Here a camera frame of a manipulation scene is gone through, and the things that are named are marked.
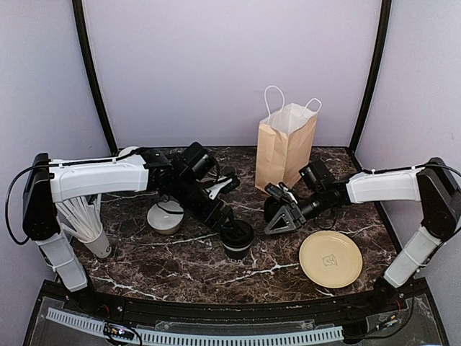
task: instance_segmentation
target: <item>marble table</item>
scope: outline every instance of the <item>marble table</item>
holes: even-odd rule
[[[360,248],[362,273],[345,288],[316,285],[301,270],[298,250],[307,236],[320,229],[309,221],[296,233],[264,234],[266,195],[254,187],[256,149],[210,150],[221,166],[235,167],[241,179],[241,186],[222,198],[237,218],[254,227],[249,255],[242,261],[229,260],[219,236],[191,218],[172,236],[157,234],[146,220],[149,208],[159,199],[156,193],[110,193],[102,199],[101,217],[112,254],[98,259],[78,241],[73,242],[98,291],[183,303],[303,301],[371,290],[373,280],[395,258],[393,243],[373,203],[343,207],[333,230],[346,234]],[[311,159],[324,160],[337,177],[355,170],[342,148],[314,148]],[[301,196],[310,194],[302,181],[295,190]],[[330,224],[328,212],[325,214],[318,224]]]

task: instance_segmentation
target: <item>beige plate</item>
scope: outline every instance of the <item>beige plate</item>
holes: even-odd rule
[[[333,231],[319,231],[303,242],[300,264],[316,284],[341,288],[353,283],[362,271],[362,254],[347,236]]]

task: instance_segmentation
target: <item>brown paper bag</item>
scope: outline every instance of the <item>brown paper bag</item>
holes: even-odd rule
[[[283,98],[282,108],[272,114],[267,104],[270,88],[279,90]],[[312,99],[305,107],[297,104],[285,106],[285,96],[276,86],[268,86],[264,98],[269,116],[259,123],[255,185],[264,191],[270,182],[275,185],[284,182],[291,188],[301,178],[298,171],[309,162],[317,114],[322,104],[320,100]],[[319,103],[315,112],[308,108],[313,100]]]

